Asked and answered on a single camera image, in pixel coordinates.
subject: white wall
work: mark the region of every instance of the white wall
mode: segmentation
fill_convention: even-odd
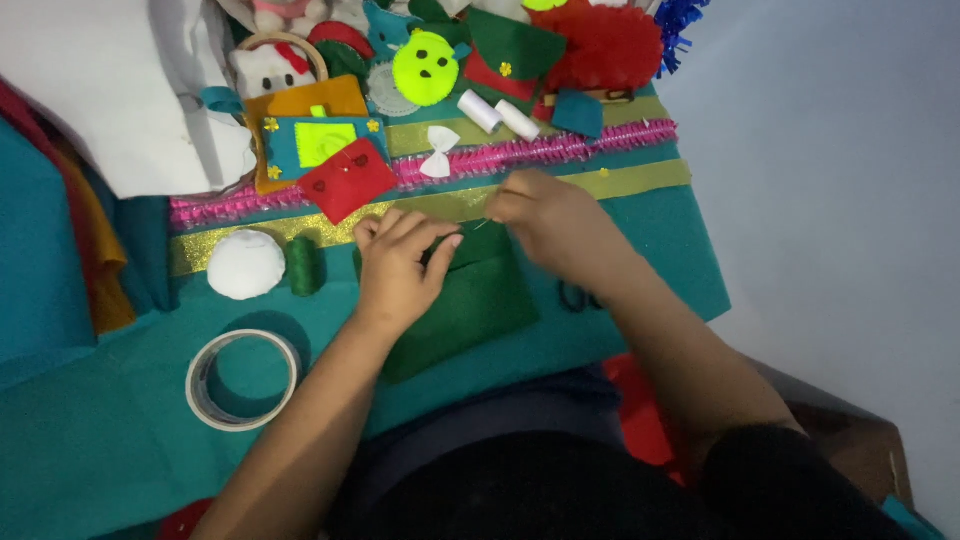
[[[749,356],[897,424],[960,538],[960,7],[714,0],[658,84]]]

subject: teal felt pouch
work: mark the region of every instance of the teal felt pouch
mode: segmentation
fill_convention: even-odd
[[[383,367],[383,380],[397,384],[498,337],[540,320],[514,257],[506,227],[464,224],[464,241],[450,263],[444,290],[433,306],[400,337]],[[363,264],[353,254],[359,279]]]

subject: gold glitter ribbon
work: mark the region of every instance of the gold glitter ribbon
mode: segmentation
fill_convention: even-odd
[[[631,102],[611,103],[603,108],[604,126],[620,126],[630,122],[638,122],[641,118],[652,120],[669,117],[670,114],[660,103],[660,98],[657,96],[638,97]],[[559,131],[549,124],[539,120],[535,121],[540,126],[540,136],[551,135]],[[402,126],[389,126],[387,128],[387,148],[390,149],[390,156],[397,158],[433,150],[430,141],[426,138],[427,128],[430,126],[443,126],[453,130],[460,136],[457,146],[504,142],[517,138],[514,132],[504,127],[494,132],[493,135],[487,135],[480,129],[480,126],[473,123],[473,120],[469,118],[450,118]]]
[[[561,176],[561,180],[586,189],[597,200],[637,195],[644,191],[690,184],[690,169],[685,160],[670,160],[602,171]],[[224,227],[202,233],[184,234],[170,239],[170,275],[186,276],[206,270],[213,246],[224,236],[238,229],[253,229],[272,236],[281,246],[303,235],[328,248],[353,241],[353,227],[368,215],[383,215],[388,209],[418,210],[427,215],[450,221],[463,222],[484,216],[487,196],[496,191],[496,185],[461,189],[447,193],[422,195],[372,203],[362,207],[334,226],[321,213],[265,221],[255,225]]]

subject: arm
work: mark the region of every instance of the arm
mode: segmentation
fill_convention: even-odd
[[[591,291],[607,309],[683,437],[695,465],[728,430],[801,430],[780,395],[677,298],[583,189],[514,173],[487,203],[531,260]]]
[[[391,209],[361,221],[360,300],[283,412],[263,431],[193,539],[316,538],[360,441],[373,386],[396,340],[440,294],[459,227]]]

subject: scissors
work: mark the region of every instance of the scissors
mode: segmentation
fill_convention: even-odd
[[[557,283],[557,291],[560,294],[560,305],[570,313],[583,313],[588,307],[603,309],[596,297],[577,285],[560,281]]]

